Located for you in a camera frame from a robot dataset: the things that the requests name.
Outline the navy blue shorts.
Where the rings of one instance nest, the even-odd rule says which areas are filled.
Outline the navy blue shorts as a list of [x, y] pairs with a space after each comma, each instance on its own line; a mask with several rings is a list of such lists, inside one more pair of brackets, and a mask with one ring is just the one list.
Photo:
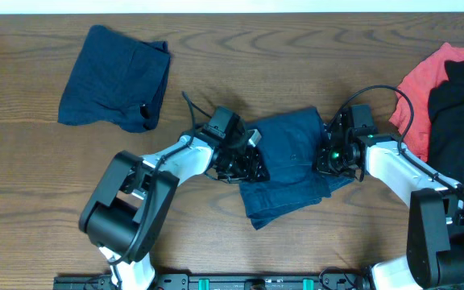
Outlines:
[[257, 148], [270, 175], [268, 181], [239, 185], [246, 216], [256, 230], [286, 213], [318, 204], [353, 182], [313, 169], [317, 150], [326, 138], [316, 108], [262, 118], [248, 127], [262, 135]]

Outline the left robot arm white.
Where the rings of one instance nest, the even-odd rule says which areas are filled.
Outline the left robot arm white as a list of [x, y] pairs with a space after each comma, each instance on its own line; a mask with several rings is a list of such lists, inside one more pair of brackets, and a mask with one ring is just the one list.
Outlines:
[[176, 143], [150, 155], [121, 151], [98, 182], [78, 222], [104, 255], [115, 289], [148, 289], [155, 279], [149, 253], [160, 234], [176, 189], [213, 168], [226, 183], [265, 181], [268, 173], [256, 129], [184, 132]]

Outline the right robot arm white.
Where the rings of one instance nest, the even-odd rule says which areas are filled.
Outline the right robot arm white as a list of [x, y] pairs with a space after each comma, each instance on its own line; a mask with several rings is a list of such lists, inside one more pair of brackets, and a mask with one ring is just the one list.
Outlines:
[[433, 170], [392, 135], [343, 137], [317, 149], [330, 176], [382, 181], [409, 209], [404, 256], [368, 270], [370, 289], [464, 286], [464, 185]]

